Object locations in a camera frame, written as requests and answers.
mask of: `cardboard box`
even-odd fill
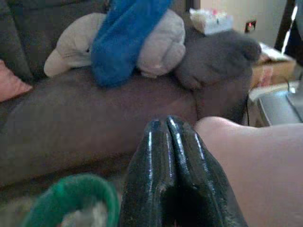
[[[255,66],[250,88],[265,87],[294,80],[296,60],[260,43],[262,55]]]

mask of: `couch cushion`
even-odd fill
[[[168,114],[197,120],[192,93],[170,76],[109,90],[90,68],[44,80],[0,130],[0,186],[135,152],[146,123]]]
[[[36,79],[39,79],[45,77],[44,63],[68,25],[92,12],[105,13],[106,7],[104,0],[89,0],[42,9],[12,6],[11,11],[14,14],[31,72]]]
[[[0,60],[4,60],[19,78],[29,82],[29,70],[22,44],[16,30],[14,19],[5,0],[0,0]]]

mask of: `pink pillow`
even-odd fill
[[[4,61],[0,60],[0,102],[21,95],[33,87],[22,82],[9,70]]]

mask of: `wall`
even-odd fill
[[[257,30],[249,34],[259,42],[274,46],[286,0],[201,0],[201,8],[224,10],[234,17],[234,28],[244,32],[245,23],[257,20]]]

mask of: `blue towel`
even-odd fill
[[[100,86],[124,84],[136,67],[144,40],[172,0],[112,0],[92,45],[92,70]]]

